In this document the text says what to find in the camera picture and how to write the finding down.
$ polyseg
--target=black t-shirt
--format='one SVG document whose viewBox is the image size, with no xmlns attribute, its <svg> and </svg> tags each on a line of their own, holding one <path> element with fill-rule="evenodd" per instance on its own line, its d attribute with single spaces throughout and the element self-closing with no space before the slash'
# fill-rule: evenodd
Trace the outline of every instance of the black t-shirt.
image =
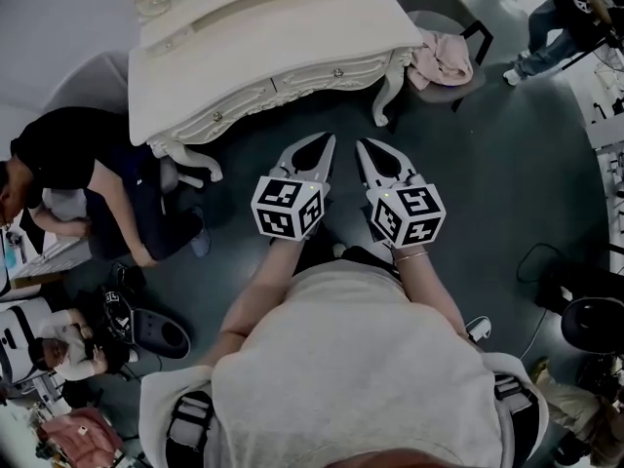
<svg viewBox="0 0 624 468">
<path fill-rule="evenodd" d="M 44 187 L 84 189 L 96 160 L 112 166 L 115 146 L 130 145 L 128 117 L 90 107 L 64 107 L 44 114 L 11 142 L 11 153 L 32 171 L 30 209 L 41 203 Z"/>
<path fill-rule="evenodd" d="M 618 32 L 624 32 L 624 0 L 603 0 Z M 565 26 L 582 51 L 590 51 L 603 39 L 609 26 L 592 12 L 589 0 L 554 0 Z"/>
</svg>

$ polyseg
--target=desk drawer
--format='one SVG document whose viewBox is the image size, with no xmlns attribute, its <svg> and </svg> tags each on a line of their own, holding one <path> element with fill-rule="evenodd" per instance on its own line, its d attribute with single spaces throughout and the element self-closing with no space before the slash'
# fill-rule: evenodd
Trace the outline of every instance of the desk drawer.
<svg viewBox="0 0 624 468">
<path fill-rule="evenodd" d="M 315 64 L 275 76 L 278 92 L 290 92 L 314 86 L 315 89 L 357 90 L 379 79 L 388 66 L 392 52 L 369 58 L 358 58 Z"/>
<path fill-rule="evenodd" d="M 254 106 L 259 107 L 275 96 L 271 80 L 258 82 L 246 89 L 220 100 L 200 111 L 176 127 L 165 131 L 165 135 L 180 142 L 204 143 L 220 135 L 244 116 Z"/>
</svg>

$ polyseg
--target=bracelet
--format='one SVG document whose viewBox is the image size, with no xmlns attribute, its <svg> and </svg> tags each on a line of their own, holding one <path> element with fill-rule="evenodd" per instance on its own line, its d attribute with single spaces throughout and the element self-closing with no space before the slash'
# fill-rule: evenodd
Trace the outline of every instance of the bracelet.
<svg viewBox="0 0 624 468">
<path fill-rule="evenodd" d="M 421 256 L 422 254 L 429 254 L 429 252 L 418 252 L 418 253 L 408 254 L 406 256 L 402 256 L 401 258 L 396 258 L 394 260 L 394 264 L 396 265 L 400 261 L 407 260 L 408 258 L 416 258 L 417 256 Z"/>
</svg>

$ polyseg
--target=shoulder strap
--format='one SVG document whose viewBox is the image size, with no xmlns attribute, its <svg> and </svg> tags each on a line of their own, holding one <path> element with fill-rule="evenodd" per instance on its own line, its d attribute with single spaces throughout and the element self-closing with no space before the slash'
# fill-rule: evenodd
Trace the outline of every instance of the shoulder strap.
<svg viewBox="0 0 624 468">
<path fill-rule="evenodd" d="M 499 403 L 496 410 L 503 438 L 502 466 L 520 468 L 537 442 L 538 399 L 512 374 L 498 373 L 495 379 L 494 395 Z"/>
<path fill-rule="evenodd" d="M 204 448 L 214 415 L 213 399 L 206 392 L 190 392 L 177 400 L 167 430 L 169 468 L 204 468 Z"/>
</svg>

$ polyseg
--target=white ornate desk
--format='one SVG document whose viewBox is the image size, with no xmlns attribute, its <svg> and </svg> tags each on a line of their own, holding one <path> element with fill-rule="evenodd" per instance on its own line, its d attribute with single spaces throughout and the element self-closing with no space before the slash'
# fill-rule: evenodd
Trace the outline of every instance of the white ornate desk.
<svg viewBox="0 0 624 468">
<path fill-rule="evenodd" d="M 187 144 L 318 90 L 359 90 L 385 76 L 372 105 L 385 125 L 383 108 L 422 43 L 396 0 L 135 1 L 144 16 L 161 15 L 130 54 L 131 140 L 207 167 L 213 181 L 222 178 L 218 163 Z"/>
</svg>

